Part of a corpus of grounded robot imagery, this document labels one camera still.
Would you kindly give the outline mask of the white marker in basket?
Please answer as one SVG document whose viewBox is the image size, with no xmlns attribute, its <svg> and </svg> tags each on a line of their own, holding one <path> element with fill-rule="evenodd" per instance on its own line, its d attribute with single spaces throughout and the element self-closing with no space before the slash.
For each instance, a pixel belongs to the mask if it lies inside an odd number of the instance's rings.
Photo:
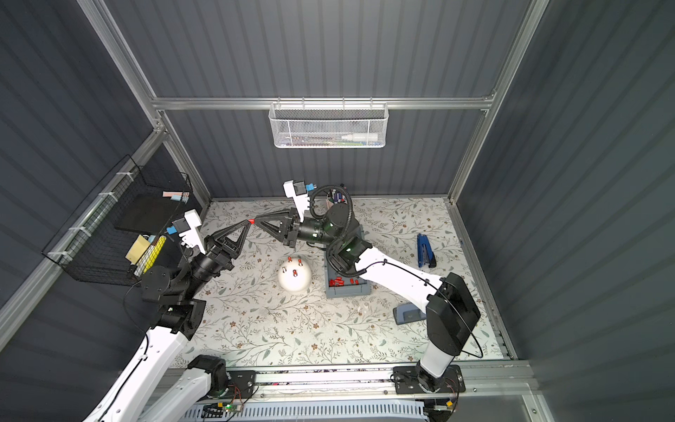
<svg viewBox="0 0 675 422">
<path fill-rule="evenodd" d="M 342 135 L 341 140 L 345 142 L 378 143 L 379 135 L 374 133 L 352 133 Z"/>
</svg>

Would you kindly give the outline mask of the pink pen cup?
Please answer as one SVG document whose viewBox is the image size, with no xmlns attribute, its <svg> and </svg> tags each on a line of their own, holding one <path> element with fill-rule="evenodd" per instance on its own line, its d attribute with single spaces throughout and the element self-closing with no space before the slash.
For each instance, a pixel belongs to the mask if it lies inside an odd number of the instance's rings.
<svg viewBox="0 0 675 422">
<path fill-rule="evenodd" d="M 331 189 L 326 196 L 327 207 L 332 207 L 335 204 L 346 203 L 346 196 L 337 189 Z"/>
</svg>

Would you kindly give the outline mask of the grey tape dispenser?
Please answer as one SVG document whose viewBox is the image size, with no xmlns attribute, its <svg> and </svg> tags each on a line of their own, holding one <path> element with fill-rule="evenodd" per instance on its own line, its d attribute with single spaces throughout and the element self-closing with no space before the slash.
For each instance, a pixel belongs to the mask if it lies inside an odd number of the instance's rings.
<svg viewBox="0 0 675 422">
<path fill-rule="evenodd" d="M 393 317 L 397 325 L 407 325 L 426 320 L 426 314 L 413 303 L 403 303 L 393 309 Z"/>
</svg>

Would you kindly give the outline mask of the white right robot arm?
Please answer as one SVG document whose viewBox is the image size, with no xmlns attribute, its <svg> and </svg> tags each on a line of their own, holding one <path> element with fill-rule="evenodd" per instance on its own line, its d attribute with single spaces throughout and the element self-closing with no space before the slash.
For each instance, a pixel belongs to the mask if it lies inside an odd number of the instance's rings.
<svg viewBox="0 0 675 422">
<path fill-rule="evenodd" d="M 428 339 L 416 365 L 417 384 L 427 393 L 447 386 L 448 369 L 475 338 L 481 319 L 464 279 L 404 265 L 365 240 L 344 186 L 317 187 L 290 180 L 284 191 L 293 207 L 256 216 L 258 228 L 288 247 L 297 242 L 321 247 L 326 264 L 337 274 L 371 281 L 415 305 L 426 316 Z"/>
</svg>

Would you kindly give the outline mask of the grey plastic bin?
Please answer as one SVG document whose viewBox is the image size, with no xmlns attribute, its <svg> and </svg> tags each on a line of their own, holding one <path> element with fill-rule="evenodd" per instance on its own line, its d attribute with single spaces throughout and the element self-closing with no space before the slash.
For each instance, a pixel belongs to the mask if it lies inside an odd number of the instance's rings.
<svg viewBox="0 0 675 422">
<path fill-rule="evenodd" d="M 367 241 L 364 239 L 364 233 L 359 226 L 352 234 L 347 235 L 343 240 L 342 248 L 328 245 L 324 252 L 324 275 L 325 275 L 325 294 L 328 299 L 338 299 L 370 295 L 372 293 L 372 284 L 362 276 L 356 275 L 355 263 L 357 258 L 364 253 Z M 345 269 L 346 274 L 337 272 L 330 264 L 330 258 L 337 253 L 339 256 L 339 268 Z"/>
</svg>

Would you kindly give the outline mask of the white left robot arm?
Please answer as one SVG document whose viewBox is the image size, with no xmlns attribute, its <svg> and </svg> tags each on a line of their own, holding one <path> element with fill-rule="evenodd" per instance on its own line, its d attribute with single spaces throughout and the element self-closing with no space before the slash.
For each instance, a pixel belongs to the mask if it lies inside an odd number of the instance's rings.
<svg viewBox="0 0 675 422">
<path fill-rule="evenodd" d="M 149 399 L 165 372 L 197 332 L 206 303 L 197 295 L 209 281 L 234 267 L 244 249 L 251 221 L 242 220 L 208 236 L 201 219 L 186 213 L 174 221 L 182 244 L 194 251 L 180 269 L 154 266 L 140 280 L 142 298 L 158 304 L 156 321 L 110 390 L 87 416 L 89 421 L 178 421 L 201 398 L 228 390 L 226 363 L 200 355 L 170 390 Z"/>
</svg>

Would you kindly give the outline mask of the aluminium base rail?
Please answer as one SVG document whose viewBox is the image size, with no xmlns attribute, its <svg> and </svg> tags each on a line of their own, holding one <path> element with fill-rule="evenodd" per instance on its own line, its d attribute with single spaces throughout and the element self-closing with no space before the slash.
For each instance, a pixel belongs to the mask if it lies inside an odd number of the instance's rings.
<svg viewBox="0 0 675 422">
<path fill-rule="evenodd" d="M 540 392 L 525 360 L 460 360 L 461 397 L 526 396 Z M 253 402 L 385 399 L 395 397 L 397 363 L 252 367 Z"/>
</svg>

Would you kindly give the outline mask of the white dome with screws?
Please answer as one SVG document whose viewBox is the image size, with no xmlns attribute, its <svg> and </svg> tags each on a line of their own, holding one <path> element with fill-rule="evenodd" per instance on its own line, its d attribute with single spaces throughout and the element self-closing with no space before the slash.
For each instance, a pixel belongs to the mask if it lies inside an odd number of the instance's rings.
<svg viewBox="0 0 675 422">
<path fill-rule="evenodd" d="M 312 279 L 312 270 L 304 258 L 291 255 L 283 258 L 281 261 L 277 278 L 282 289 L 296 294 L 309 287 Z"/>
</svg>

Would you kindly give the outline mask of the blue stapler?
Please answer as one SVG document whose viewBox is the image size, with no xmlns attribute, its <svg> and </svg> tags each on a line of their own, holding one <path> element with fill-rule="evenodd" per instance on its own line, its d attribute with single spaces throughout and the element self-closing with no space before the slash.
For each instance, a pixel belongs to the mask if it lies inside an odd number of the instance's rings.
<svg viewBox="0 0 675 422">
<path fill-rule="evenodd" d="M 432 250 L 432 246 L 427 235 L 417 235 L 418 247 L 418 266 L 420 268 L 428 266 L 429 268 L 437 267 L 437 261 Z"/>
</svg>

